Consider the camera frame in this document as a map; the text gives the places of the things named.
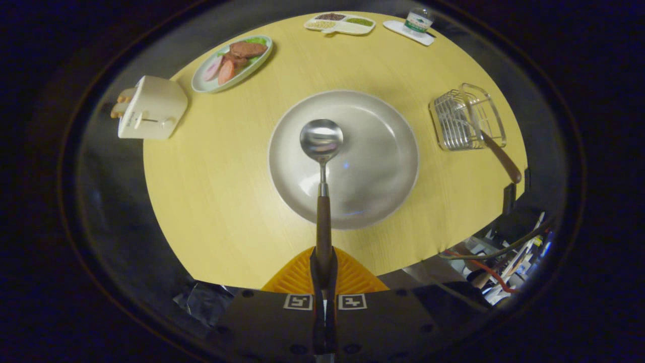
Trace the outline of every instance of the plate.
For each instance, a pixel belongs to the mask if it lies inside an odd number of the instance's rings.
[[[344,16],[344,18],[342,18],[341,20],[316,19],[316,17],[321,16],[323,14],[336,14],[336,15]],[[350,22],[347,22],[347,20],[349,19],[369,20],[372,22],[372,25],[366,26],[366,25],[350,23]],[[329,27],[321,27],[321,26],[316,26],[317,22],[329,23],[333,25]],[[323,33],[338,32],[338,33],[353,34],[353,35],[367,34],[371,32],[372,29],[374,29],[375,25],[376,25],[376,22],[368,17],[343,14],[338,12],[317,14],[313,18],[304,22],[304,27],[310,30],[318,30],[318,31],[322,31]]]
[[[396,21],[396,20],[384,21],[383,26],[385,26],[387,29],[390,29],[395,33],[399,33],[404,37],[408,37],[414,41],[418,41],[419,43],[425,45],[426,47],[435,41],[435,38],[428,33],[420,33],[420,34],[408,33],[408,28],[406,28],[405,24],[403,24],[400,21]]]
[[[268,151],[269,173],[280,197],[315,223],[320,166],[301,149],[300,131],[318,118],[336,122],[344,137],[342,149],[327,164],[332,228],[363,228],[394,213],[419,173],[414,132],[392,106],[352,90],[315,94],[282,116]]]
[[[245,41],[247,39],[251,38],[263,38],[266,40],[266,46],[267,50],[264,52],[263,55],[260,56],[260,58],[256,59],[255,61],[249,61],[249,64],[244,67],[241,71],[239,71],[238,74],[235,75],[235,77],[231,78],[228,82],[226,82],[223,85],[218,85],[217,84],[217,77],[211,79],[210,81],[205,81],[203,79],[203,74],[206,72],[206,69],[215,61],[215,58],[218,57],[218,54],[223,54],[228,52],[228,49],[231,44],[237,43],[238,41]],[[222,47],[220,49],[217,49],[213,54],[208,57],[204,63],[202,63],[199,68],[195,71],[195,74],[193,75],[193,80],[191,82],[191,86],[196,92],[200,93],[215,93],[215,92],[220,92],[223,91],[227,88],[233,87],[234,85],[240,83],[244,78],[247,78],[250,76],[255,70],[257,70],[269,57],[271,54],[271,51],[273,50],[273,41],[271,38],[267,36],[251,36],[251,37],[244,37],[242,39],[238,39],[237,41],[231,42],[230,44],[226,45],[225,47]]]

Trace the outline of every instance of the white toaster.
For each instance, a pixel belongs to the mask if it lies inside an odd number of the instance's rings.
[[[122,139],[164,140],[172,135],[188,106],[188,97],[174,81],[143,76],[134,88],[124,90],[112,109],[119,117]]]

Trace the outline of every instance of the round table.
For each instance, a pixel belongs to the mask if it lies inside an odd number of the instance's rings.
[[[502,165],[487,149],[442,150],[428,112],[429,102],[463,82],[486,89],[504,123],[504,150],[523,171],[520,129],[491,77],[436,30],[426,47],[382,25],[402,19],[347,14],[369,17],[376,27],[365,36],[325,36],[303,27],[313,14],[293,17],[222,44],[251,35],[273,39],[273,54],[242,83],[216,94],[192,90],[193,73],[221,46],[172,78],[188,95],[188,109],[170,139],[144,141],[144,167],[159,225],[195,279],[259,288],[315,245],[315,225],[293,212],[272,185],[267,151],[281,116],[327,90],[356,90],[389,103],[406,118],[419,146],[419,177],[401,208],[373,226],[332,231],[333,244],[372,273],[431,257],[500,215],[510,183]],[[517,196],[523,192],[522,182]]]

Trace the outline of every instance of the bottle label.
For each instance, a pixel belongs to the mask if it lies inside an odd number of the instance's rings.
[[[413,12],[408,14],[408,18],[405,20],[405,26],[416,31],[425,33],[426,30],[432,25],[432,22],[428,19],[425,19]]]

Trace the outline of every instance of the metal dish rack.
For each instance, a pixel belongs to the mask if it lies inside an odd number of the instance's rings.
[[[428,105],[432,113],[432,104]],[[485,132],[499,147],[506,146],[506,133],[490,95],[482,88],[463,83],[434,101],[439,119],[435,130],[445,150],[473,150],[486,147]]]

